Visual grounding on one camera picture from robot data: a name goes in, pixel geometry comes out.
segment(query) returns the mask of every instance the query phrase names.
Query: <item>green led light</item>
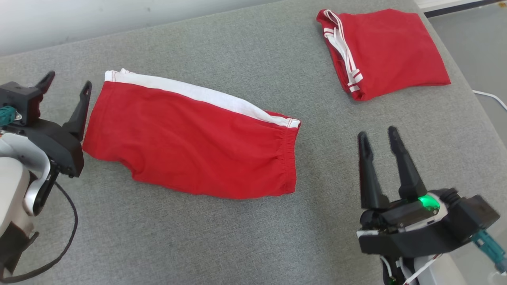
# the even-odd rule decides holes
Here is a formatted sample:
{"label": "green led light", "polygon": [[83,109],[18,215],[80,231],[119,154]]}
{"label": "green led light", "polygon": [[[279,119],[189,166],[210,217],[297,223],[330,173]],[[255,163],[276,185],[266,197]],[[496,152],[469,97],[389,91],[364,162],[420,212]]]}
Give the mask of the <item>green led light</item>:
{"label": "green led light", "polygon": [[429,195],[419,197],[419,201],[421,201],[422,205],[429,210],[440,209],[439,202]]}

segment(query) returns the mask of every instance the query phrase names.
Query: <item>red shorts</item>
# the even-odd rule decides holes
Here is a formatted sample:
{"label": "red shorts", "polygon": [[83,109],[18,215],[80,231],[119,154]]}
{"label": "red shorts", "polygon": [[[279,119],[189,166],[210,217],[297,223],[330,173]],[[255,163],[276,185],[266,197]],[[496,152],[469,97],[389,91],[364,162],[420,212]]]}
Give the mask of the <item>red shorts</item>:
{"label": "red shorts", "polygon": [[301,122],[215,90],[107,71],[83,149],[136,181],[247,199],[292,193]]}
{"label": "red shorts", "polygon": [[416,13],[321,10],[325,42],[343,89],[366,101],[411,86],[451,84],[440,53]]}

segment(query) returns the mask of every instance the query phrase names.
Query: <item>white wall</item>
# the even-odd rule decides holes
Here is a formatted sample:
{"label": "white wall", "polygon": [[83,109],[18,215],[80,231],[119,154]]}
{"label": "white wall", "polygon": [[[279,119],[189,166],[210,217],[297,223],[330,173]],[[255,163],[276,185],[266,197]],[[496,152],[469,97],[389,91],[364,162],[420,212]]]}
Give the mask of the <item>white wall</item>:
{"label": "white wall", "polygon": [[[276,1],[0,0],[0,56]],[[424,11],[473,1],[416,0]]]}

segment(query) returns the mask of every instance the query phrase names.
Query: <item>gray fabric surface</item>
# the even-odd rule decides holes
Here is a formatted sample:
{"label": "gray fabric surface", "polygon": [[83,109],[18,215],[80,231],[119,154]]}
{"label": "gray fabric surface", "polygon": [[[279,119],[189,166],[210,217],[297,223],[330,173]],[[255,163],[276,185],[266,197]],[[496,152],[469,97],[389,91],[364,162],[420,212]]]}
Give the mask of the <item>gray fabric surface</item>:
{"label": "gray fabric surface", "polygon": [[[387,127],[399,128],[428,188],[482,194],[505,215],[507,152],[449,53],[452,85],[409,88],[368,102],[342,90],[315,16],[365,13],[411,1],[282,1],[230,13],[0,58],[0,82],[57,77],[42,117],[63,123],[86,80],[92,106],[108,69],[172,78],[244,98],[303,122],[296,192],[247,201],[192,196],[132,181],[119,163],[86,155],[78,179],[59,178],[74,199],[79,229],[62,262],[26,284],[381,284],[377,257],[361,254],[356,136],[375,151],[384,192],[399,181]],[[64,247],[72,214],[55,189],[41,237],[17,274]]]}

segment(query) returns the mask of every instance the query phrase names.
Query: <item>white cable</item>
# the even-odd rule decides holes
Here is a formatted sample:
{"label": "white cable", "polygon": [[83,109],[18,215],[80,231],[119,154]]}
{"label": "white cable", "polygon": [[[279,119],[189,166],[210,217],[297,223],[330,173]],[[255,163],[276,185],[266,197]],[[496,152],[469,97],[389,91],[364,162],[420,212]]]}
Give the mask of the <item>white cable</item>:
{"label": "white cable", "polygon": [[405,279],[407,279],[410,276],[412,276],[412,272],[410,272],[410,270],[403,263],[403,257],[400,257],[400,260],[398,261],[398,263],[400,264],[399,267],[401,268],[403,276],[405,277]]}
{"label": "white cable", "polygon": [[431,264],[433,264],[433,262],[435,262],[435,260],[437,260],[437,258],[439,258],[440,256],[442,256],[442,255],[441,254],[435,255],[430,261],[426,262],[426,264],[424,264],[423,267],[419,268],[419,270],[417,270],[412,276],[410,276],[405,281],[405,283],[403,283],[403,285],[410,284],[410,282],[412,282],[413,280],[415,280],[417,278],[417,276],[419,276],[424,270],[426,270],[426,268],[428,268]]}
{"label": "white cable", "polygon": [[507,111],[507,105],[505,105],[505,103],[503,103],[502,100],[500,100],[500,98],[498,98],[497,96],[493,95],[493,94],[490,94],[490,93],[486,93],[486,92],[481,92],[481,91],[476,91],[476,90],[472,90],[475,94],[478,94],[478,95],[484,95],[484,96],[488,96],[488,97],[491,97],[495,100],[498,101],[498,103],[500,103],[500,105],[502,105],[502,107]]}
{"label": "white cable", "polygon": [[387,272],[389,273],[389,277],[391,277],[391,279],[394,279],[394,277],[392,276],[391,266],[389,265],[389,262],[387,262],[387,259],[383,256],[380,256],[380,259],[384,262],[385,267],[387,267]]}

